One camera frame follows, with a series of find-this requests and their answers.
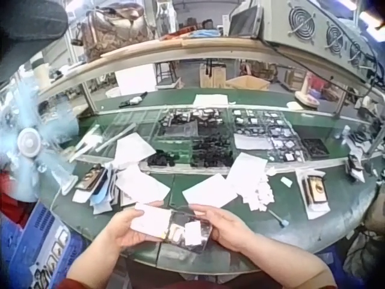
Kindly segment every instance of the cooling fan vent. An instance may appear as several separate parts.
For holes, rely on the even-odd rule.
[[[295,34],[302,40],[311,40],[315,33],[315,14],[311,15],[302,7],[293,7],[289,13],[289,23],[292,31],[289,35]]]
[[[353,42],[350,46],[350,63],[354,67],[357,67],[360,64],[362,57],[361,47],[357,42]]]
[[[336,26],[329,26],[326,32],[327,48],[333,54],[340,54],[343,47],[342,31]]]

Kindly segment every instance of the white machine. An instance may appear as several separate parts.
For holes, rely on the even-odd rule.
[[[269,43],[310,52],[343,67],[363,81],[368,81],[368,70],[374,69],[375,64],[365,57],[365,54],[372,55],[365,40],[308,0],[246,0],[230,17],[233,27],[236,22],[248,24],[244,29],[250,32],[251,38],[260,37]]]

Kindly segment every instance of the person's left hand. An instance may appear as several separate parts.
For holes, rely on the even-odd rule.
[[[149,204],[153,207],[160,207],[163,201],[153,202]],[[116,213],[109,221],[104,231],[108,238],[118,247],[131,247],[140,244],[144,241],[160,242],[161,239],[148,236],[146,234],[134,231],[130,228],[131,221],[134,218],[142,216],[143,211],[135,210],[134,208],[123,210]]]

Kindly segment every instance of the red sleeve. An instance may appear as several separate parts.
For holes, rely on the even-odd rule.
[[[56,289],[88,289],[88,287],[78,281],[64,279]]]

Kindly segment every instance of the white fan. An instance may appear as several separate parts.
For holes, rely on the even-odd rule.
[[[54,119],[44,121],[38,114],[37,94],[19,84],[9,107],[0,112],[0,163],[10,161],[16,186],[6,192],[22,202],[39,198],[39,177],[52,173],[62,190],[77,181],[74,165],[60,155],[59,144],[79,132],[78,121],[67,101],[58,101]]]

